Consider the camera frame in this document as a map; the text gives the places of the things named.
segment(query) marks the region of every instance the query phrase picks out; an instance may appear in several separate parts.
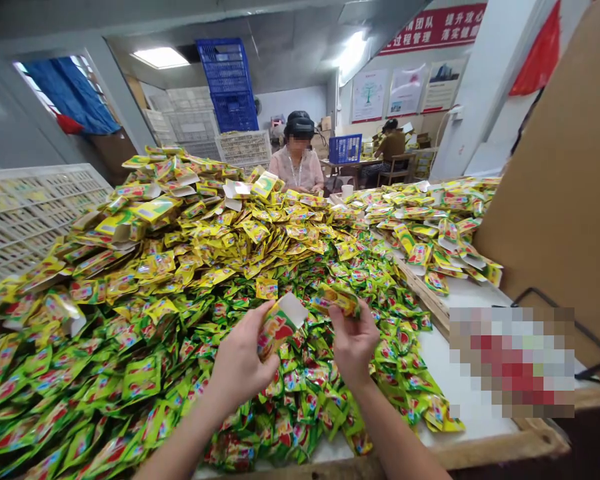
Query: ceiling light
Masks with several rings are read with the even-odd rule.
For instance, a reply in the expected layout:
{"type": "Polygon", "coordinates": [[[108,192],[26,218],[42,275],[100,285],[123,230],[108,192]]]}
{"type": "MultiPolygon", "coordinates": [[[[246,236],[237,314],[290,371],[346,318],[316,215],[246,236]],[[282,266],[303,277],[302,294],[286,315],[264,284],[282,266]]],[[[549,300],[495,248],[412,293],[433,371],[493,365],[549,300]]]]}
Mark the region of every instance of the ceiling light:
{"type": "Polygon", "coordinates": [[[138,50],[137,52],[133,52],[133,56],[155,69],[182,67],[189,64],[182,55],[171,47],[138,50]]]}
{"type": "Polygon", "coordinates": [[[348,74],[358,64],[365,52],[366,43],[364,31],[354,33],[347,40],[347,46],[342,55],[340,55],[340,58],[338,58],[338,65],[340,66],[342,75],[348,74]]]}

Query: pile of packets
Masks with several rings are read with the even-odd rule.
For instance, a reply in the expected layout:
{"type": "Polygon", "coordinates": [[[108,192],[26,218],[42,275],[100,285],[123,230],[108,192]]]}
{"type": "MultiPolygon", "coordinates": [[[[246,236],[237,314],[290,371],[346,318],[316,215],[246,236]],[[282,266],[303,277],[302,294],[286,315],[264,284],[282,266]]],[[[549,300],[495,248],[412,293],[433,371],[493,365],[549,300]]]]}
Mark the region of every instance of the pile of packets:
{"type": "Polygon", "coordinates": [[[436,432],[464,429],[419,354],[429,314],[369,226],[413,243],[412,257],[421,245],[423,257],[433,251],[433,268],[421,262],[427,271],[454,271],[464,249],[474,255],[471,229],[456,220],[479,215],[495,182],[443,189],[445,201],[458,189],[469,200],[436,208],[427,206],[436,191],[422,185],[333,205],[282,193],[262,169],[243,178],[178,149],[147,153],[126,162],[127,182],[76,219],[46,260],[0,283],[0,478],[128,477],[202,395],[232,326],[289,293],[306,321],[274,333],[287,337],[274,382],[226,419],[204,462],[226,471],[257,459],[302,463],[339,431],[356,454],[371,450],[333,361],[330,301],[352,316],[356,298],[370,305],[381,330],[370,374],[414,431],[420,421],[436,432]],[[457,250],[439,250],[447,238],[457,250]]]}
{"type": "Polygon", "coordinates": [[[438,185],[425,180],[356,191],[344,203],[392,248],[402,249],[408,268],[444,297],[449,294],[445,277],[500,286],[503,266],[471,244],[499,183],[499,177],[467,177],[438,185]]]}

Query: seated worker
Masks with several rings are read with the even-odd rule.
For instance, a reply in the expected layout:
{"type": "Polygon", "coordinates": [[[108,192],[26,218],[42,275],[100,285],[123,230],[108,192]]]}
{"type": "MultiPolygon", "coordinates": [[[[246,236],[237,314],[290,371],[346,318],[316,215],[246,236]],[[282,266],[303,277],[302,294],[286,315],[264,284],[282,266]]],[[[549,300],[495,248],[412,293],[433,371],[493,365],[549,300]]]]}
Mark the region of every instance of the seated worker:
{"type": "MultiPolygon", "coordinates": [[[[391,158],[394,155],[402,155],[405,152],[407,134],[397,128],[398,120],[396,119],[387,120],[385,126],[382,127],[382,133],[385,135],[385,138],[380,142],[380,146],[375,152],[375,157],[378,158],[384,154],[384,162],[362,167],[359,182],[361,189],[374,188],[378,184],[378,175],[381,172],[391,171],[391,158]]],[[[404,161],[396,162],[393,171],[399,171],[404,168],[404,161]]]]}
{"type": "Polygon", "coordinates": [[[325,178],[316,152],[311,150],[314,125],[305,111],[293,111],[285,126],[285,146],[271,157],[269,171],[285,182],[284,190],[317,193],[325,178]]]}

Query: cup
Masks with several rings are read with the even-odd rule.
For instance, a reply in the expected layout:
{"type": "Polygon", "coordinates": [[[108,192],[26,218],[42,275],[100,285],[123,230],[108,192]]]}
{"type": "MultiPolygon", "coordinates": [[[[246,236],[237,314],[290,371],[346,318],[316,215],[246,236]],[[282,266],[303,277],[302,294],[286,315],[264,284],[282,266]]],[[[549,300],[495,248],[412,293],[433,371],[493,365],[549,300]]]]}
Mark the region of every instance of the cup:
{"type": "Polygon", "coordinates": [[[353,185],[343,185],[342,186],[342,198],[348,198],[353,195],[353,185]]]}

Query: poster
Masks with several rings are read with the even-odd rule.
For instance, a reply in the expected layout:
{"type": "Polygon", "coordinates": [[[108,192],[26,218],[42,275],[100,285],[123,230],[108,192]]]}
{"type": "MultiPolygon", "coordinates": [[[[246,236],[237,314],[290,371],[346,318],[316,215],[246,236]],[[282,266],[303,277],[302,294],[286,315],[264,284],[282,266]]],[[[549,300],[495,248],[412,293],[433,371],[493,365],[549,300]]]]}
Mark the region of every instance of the poster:
{"type": "Polygon", "coordinates": [[[382,120],[387,70],[360,72],[353,78],[351,122],[382,120]]]}
{"type": "Polygon", "coordinates": [[[460,84],[460,75],[467,63],[466,58],[433,62],[422,102],[422,113],[449,110],[460,84]]]}
{"type": "Polygon", "coordinates": [[[473,43],[478,36],[486,8],[486,3],[474,3],[423,10],[378,55],[473,43]]]}
{"type": "Polygon", "coordinates": [[[417,113],[427,73],[426,63],[416,69],[398,68],[393,71],[387,118],[417,113]]]}

